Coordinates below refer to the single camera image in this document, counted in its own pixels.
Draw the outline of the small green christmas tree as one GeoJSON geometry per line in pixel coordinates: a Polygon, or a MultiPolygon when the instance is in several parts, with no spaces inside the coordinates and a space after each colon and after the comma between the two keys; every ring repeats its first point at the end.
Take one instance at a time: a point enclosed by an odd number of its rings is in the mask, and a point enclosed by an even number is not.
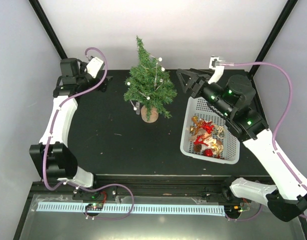
{"type": "Polygon", "coordinates": [[[172,114],[165,105],[171,104],[177,96],[175,85],[171,81],[169,72],[162,66],[163,58],[149,53],[139,36],[136,36],[135,40],[138,62],[129,70],[129,76],[125,80],[127,91],[123,98],[126,102],[138,102],[145,107],[147,121],[153,109],[169,119],[172,114]]]}

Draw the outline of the white plastic basket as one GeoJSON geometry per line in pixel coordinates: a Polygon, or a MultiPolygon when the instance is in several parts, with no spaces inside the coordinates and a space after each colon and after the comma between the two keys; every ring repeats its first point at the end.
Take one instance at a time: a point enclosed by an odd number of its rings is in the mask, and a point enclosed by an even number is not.
{"type": "Polygon", "coordinates": [[[194,159],[219,164],[234,165],[239,161],[240,142],[229,132],[225,120],[208,107],[207,101],[203,97],[190,97],[188,99],[185,111],[180,141],[180,151],[183,155],[194,159]],[[198,117],[199,120],[203,119],[206,122],[212,122],[217,129],[223,130],[223,132],[220,134],[216,133],[212,135],[223,144],[223,151],[220,153],[219,157],[205,156],[203,152],[199,153],[194,151],[194,143],[190,141],[190,137],[194,135],[193,132],[190,132],[190,127],[194,127],[196,125],[192,121],[192,117],[194,116],[198,117]]]}

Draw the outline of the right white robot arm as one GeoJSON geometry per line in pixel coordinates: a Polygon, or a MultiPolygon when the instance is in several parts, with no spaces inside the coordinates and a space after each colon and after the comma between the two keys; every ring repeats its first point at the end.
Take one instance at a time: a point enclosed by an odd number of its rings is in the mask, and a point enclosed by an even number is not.
{"type": "Polygon", "coordinates": [[[202,97],[208,107],[225,121],[228,131],[259,160],[273,185],[231,177],[221,188],[221,197],[231,202],[248,199],[269,208],[283,222],[299,217],[307,209],[307,178],[280,148],[267,121],[250,107],[256,90],[244,74],[198,69],[177,69],[183,92],[202,97]]]}

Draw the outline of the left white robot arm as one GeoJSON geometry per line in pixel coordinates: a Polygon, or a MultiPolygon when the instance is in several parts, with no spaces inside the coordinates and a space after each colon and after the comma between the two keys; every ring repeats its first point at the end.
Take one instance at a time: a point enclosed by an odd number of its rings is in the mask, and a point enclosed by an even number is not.
{"type": "Polygon", "coordinates": [[[73,116],[78,109],[78,97],[100,87],[105,81],[98,73],[107,70],[107,63],[90,57],[88,62],[66,58],[60,62],[61,75],[53,91],[52,112],[43,136],[29,148],[29,155],[44,182],[55,179],[60,184],[83,188],[90,200],[97,199],[101,187],[95,184],[95,175],[78,165],[68,148],[68,135],[73,116]]]}

